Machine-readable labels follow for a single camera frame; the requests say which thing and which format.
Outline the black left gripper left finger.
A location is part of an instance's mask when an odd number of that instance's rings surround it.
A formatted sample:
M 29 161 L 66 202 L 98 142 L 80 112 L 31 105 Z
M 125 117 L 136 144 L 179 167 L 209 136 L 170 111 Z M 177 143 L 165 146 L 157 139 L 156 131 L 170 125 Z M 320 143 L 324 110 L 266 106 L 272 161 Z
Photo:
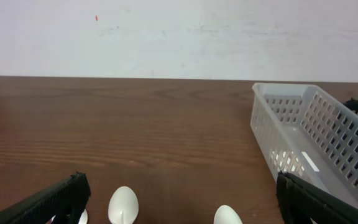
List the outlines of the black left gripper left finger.
M 76 172 L 0 211 L 0 224 L 76 224 L 91 196 L 85 173 Z

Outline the white plastic spoon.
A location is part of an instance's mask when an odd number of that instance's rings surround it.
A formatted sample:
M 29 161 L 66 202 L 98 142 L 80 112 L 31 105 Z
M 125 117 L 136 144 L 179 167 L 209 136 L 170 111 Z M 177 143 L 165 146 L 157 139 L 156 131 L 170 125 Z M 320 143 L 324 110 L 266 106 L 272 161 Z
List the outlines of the white plastic spoon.
M 214 224 L 242 224 L 238 214 L 228 205 L 221 205 L 214 215 Z
M 51 223 L 51 224 L 54 224 L 56 216 L 53 216 L 49 221 L 48 223 Z M 68 221 L 70 219 L 70 214 L 67 214 L 64 216 L 64 218 L 62 219 L 63 221 Z M 86 209 L 84 209 L 83 213 L 81 214 L 81 217 L 78 221 L 78 224 L 87 224 L 88 223 L 88 213 L 86 211 Z
M 139 202 L 134 191 L 119 187 L 112 195 L 108 206 L 108 218 L 112 224 L 133 224 L 139 214 Z

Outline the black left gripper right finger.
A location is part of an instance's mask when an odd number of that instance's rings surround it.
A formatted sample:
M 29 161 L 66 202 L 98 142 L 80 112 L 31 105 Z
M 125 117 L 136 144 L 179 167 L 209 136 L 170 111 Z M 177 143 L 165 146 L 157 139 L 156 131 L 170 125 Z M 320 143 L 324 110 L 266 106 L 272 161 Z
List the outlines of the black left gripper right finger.
M 358 223 L 358 209 L 291 173 L 278 173 L 276 191 L 285 224 Z

